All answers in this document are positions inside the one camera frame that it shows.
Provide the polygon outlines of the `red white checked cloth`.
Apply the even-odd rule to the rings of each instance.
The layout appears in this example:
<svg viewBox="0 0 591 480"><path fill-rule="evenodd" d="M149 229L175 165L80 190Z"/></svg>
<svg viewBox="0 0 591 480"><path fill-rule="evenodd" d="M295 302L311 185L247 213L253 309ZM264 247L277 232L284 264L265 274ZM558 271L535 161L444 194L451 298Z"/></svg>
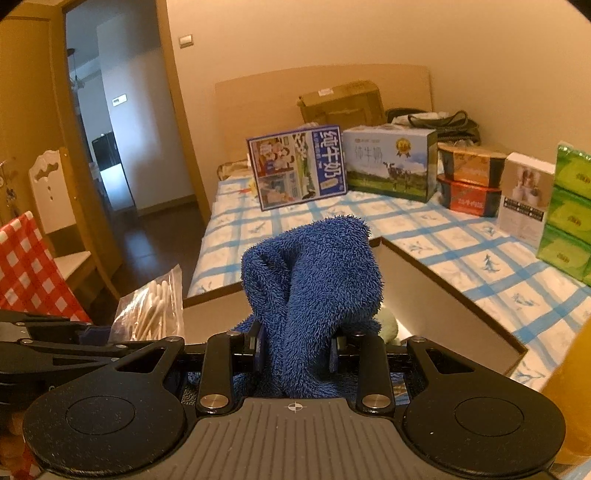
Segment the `red white checked cloth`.
<svg viewBox="0 0 591 480"><path fill-rule="evenodd" d="M91 322L58 271L29 211L1 227L0 304L3 310Z"/></svg>

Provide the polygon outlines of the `green plush toy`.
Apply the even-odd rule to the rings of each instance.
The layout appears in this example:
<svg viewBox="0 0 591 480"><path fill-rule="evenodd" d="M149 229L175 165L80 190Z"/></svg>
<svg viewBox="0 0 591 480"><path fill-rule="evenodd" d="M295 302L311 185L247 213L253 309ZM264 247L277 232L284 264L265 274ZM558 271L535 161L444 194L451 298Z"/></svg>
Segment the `green plush toy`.
<svg viewBox="0 0 591 480"><path fill-rule="evenodd" d="M393 312L382 306L376 315L376 320L381 326L379 335L384 342L390 345L398 345L399 324Z"/></svg>

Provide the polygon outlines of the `wooden headboard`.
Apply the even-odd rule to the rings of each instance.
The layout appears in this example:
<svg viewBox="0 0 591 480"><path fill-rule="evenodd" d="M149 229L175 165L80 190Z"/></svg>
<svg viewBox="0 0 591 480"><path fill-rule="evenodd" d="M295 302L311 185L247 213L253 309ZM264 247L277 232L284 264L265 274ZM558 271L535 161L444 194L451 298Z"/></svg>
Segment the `wooden headboard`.
<svg viewBox="0 0 591 480"><path fill-rule="evenodd" d="M301 95L370 80L387 106L432 102L416 57L422 1L160 1L156 5L186 165L202 217L216 170L247 138L297 127Z"/></svg>

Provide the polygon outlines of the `brown cardboard box on headboard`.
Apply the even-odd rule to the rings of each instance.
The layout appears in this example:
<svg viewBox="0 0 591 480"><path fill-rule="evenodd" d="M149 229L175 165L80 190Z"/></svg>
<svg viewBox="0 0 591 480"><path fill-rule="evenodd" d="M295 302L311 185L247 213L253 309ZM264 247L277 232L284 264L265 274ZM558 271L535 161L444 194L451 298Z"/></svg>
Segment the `brown cardboard box on headboard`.
<svg viewBox="0 0 591 480"><path fill-rule="evenodd" d="M387 122L380 89L369 80L301 95L297 106L305 123L338 125L342 130Z"/></svg>

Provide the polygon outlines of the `blue white checked sheet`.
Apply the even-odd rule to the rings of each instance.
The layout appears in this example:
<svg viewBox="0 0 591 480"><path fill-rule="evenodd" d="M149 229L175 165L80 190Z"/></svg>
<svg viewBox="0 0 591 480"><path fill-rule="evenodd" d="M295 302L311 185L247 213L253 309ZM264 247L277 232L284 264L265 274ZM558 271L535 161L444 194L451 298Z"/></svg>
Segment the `blue white checked sheet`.
<svg viewBox="0 0 591 480"><path fill-rule="evenodd" d="M252 179L222 181L212 205L191 296L240 279L243 253L283 231L339 215L366 221L384 237L483 308L528 349L513 379L541 389L590 317L590 289L537 259L532 247L494 220L421 203L351 191L263 212Z"/></svg>

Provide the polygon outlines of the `blue milk carton box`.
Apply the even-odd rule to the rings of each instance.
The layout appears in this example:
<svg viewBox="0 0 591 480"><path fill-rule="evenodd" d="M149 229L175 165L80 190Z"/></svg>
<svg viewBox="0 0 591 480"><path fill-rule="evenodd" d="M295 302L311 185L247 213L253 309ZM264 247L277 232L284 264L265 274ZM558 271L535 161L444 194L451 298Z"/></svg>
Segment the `blue milk carton box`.
<svg viewBox="0 0 591 480"><path fill-rule="evenodd" d="M308 126L252 137L246 145L263 211L348 192L339 126Z"/></svg>

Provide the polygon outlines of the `blue terry towel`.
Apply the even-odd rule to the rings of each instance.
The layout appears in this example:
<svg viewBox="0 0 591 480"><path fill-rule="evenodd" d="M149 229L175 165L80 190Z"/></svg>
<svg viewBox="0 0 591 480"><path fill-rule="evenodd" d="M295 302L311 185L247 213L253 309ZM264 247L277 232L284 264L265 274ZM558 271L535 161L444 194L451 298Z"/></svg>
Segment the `blue terry towel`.
<svg viewBox="0 0 591 480"><path fill-rule="evenodd" d="M184 312L190 342L216 332L249 331L259 321L266 363L259 373L235 375L238 397L321 399L356 397L355 373L329 370L337 335L378 333L375 316L383 282L363 220L338 216L266 239L242 256L242 289L249 316L232 295Z"/></svg>

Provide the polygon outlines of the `brown cardboard shoe box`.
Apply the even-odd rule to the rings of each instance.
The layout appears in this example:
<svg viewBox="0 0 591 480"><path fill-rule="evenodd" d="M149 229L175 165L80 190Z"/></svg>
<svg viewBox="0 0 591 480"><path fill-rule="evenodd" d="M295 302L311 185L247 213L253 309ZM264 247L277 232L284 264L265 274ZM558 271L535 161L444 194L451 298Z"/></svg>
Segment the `brown cardboard shoe box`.
<svg viewBox="0 0 591 480"><path fill-rule="evenodd" d="M391 241L370 240L383 278L384 305L407 335L426 337L511 376L528 349L496 319ZM252 313L239 282L183 301L185 340L204 343Z"/></svg>

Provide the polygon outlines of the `green white milk carton box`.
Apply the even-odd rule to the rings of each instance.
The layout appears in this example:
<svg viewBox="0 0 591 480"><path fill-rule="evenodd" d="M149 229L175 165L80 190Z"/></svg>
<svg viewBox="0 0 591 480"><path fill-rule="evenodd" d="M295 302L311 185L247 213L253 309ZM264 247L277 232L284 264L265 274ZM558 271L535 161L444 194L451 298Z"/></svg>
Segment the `green white milk carton box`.
<svg viewBox="0 0 591 480"><path fill-rule="evenodd" d="M342 132L349 189L427 202L437 186L438 134L393 124Z"/></svg>

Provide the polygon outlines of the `upper orange snack box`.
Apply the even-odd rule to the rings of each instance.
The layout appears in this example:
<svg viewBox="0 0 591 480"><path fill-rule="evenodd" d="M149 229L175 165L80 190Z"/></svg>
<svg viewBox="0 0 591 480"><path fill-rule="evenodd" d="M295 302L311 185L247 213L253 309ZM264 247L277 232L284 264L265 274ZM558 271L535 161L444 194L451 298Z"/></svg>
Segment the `upper orange snack box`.
<svg viewBox="0 0 591 480"><path fill-rule="evenodd" d="M438 144L445 178L486 188L498 188L507 155L481 146Z"/></svg>

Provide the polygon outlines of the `green tissue pack stack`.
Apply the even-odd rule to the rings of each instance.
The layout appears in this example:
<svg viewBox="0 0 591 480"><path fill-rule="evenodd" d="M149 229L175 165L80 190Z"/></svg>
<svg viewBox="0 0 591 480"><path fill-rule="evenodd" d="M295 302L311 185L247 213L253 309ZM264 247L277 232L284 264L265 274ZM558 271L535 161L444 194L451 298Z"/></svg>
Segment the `green tissue pack stack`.
<svg viewBox="0 0 591 480"><path fill-rule="evenodd" d="M561 143L537 258L590 285L590 245L590 155Z"/></svg>

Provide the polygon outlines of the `bag of cotton swabs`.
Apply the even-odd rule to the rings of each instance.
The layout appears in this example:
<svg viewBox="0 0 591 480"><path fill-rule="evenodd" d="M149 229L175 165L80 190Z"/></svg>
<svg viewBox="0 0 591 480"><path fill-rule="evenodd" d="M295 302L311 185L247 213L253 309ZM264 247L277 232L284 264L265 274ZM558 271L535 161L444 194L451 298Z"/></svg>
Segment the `bag of cotton swabs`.
<svg viewBox="0 0 591 480"><path fill-rule="evenodd" d="M175 265L119 300L110 343L184 336L182 270Z"/></svg>

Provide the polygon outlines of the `white product box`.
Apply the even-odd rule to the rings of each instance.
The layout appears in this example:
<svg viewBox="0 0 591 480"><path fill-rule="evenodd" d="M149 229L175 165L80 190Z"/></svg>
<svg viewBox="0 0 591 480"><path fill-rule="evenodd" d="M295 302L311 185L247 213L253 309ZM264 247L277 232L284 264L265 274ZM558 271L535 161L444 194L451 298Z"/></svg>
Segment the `white product box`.
<svg viewBox="0 0 591 480"><path fill-rule="evenodd" d="M555 166L512 152L501 178L498 228L538 249L546 224Z"/></svg>

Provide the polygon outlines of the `orange juice bottle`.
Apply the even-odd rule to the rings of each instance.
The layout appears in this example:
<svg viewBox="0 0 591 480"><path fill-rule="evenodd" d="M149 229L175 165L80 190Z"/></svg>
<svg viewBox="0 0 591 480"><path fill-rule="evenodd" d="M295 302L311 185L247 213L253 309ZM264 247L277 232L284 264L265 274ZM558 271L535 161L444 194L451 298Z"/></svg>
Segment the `orange juice bottle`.
<svg viewBox="0 0 591 480"><path fill-rule="evenodd" d="M571 344L542 393L561 410L566 436L556 462L578 466L590 458L590 322Z"/></svg>

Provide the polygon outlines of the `black bag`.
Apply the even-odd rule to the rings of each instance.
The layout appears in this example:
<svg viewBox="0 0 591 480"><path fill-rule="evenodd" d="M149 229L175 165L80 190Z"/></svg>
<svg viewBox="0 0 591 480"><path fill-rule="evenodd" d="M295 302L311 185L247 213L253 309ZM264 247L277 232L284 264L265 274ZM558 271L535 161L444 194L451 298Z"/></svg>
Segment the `black bag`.
<svg viewBox="0 0 591 480"><path fill-rule="evenodd" d="M469 146L481 144L480 127L464 110L450 114L416 108L393 108L386 111L386 117L393 125L435 130L440 142Z"/></svg>

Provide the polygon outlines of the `white wooden chair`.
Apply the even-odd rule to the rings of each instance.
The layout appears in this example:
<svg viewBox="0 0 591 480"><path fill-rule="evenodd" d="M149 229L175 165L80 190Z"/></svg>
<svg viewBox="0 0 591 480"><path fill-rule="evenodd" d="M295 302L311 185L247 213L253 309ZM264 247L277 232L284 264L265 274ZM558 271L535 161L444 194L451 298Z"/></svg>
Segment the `white wooden chair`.
<svg viewBox="0 0 591 480"><path fill-rule="evenodd" d="M82 210L77 203L76 189L68 188L70 175L65 171L68 159L65 148L46 150L29 169L29 181L42 230L48 238L57 235L58 240L64 240L74 232L78 234L80 247L53 246L53 259L58 272L72 290L80 288L86 278L96 273L107 290L117 296L104 267L92 252L92 241L83 232L82 219L77 218L82 216Z"/></svg>

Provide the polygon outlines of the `lower red snack box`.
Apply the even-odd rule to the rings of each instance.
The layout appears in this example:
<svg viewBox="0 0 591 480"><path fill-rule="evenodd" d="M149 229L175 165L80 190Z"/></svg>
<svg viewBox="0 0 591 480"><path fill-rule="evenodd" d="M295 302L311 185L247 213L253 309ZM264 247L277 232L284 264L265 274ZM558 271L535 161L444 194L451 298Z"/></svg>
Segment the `lower red snack box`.
<svg viewBox="0 0 591 480"><path fill-rule="evenodd" d="M501 203L501 190L437 177L441 187L441 204L453 211L479 217L496 217Z"/></svg>

